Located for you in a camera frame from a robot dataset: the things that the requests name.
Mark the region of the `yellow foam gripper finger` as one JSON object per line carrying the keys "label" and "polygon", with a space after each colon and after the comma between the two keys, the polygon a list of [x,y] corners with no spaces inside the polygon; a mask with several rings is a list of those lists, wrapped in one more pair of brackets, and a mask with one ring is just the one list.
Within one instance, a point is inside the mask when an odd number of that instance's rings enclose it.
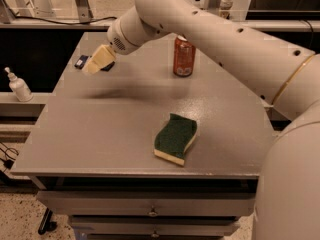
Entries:
{"label": "yellow foam gripper finger", "polygon": [[87,60],[82,72],[93,75],[116,60],[116,53],[109,45],[100,45]]}

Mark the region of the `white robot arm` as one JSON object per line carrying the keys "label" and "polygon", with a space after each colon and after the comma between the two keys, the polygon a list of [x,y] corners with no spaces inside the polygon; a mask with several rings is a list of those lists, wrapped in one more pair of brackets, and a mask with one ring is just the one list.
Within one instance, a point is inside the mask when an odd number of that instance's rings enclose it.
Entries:
{"label": "white robot arm", "polygon": [[94,74],[169,33],[184,36],[291,122],[262,166],[252,240],[320,240],[319,55],[185,0],[135,0],[84,70]]}

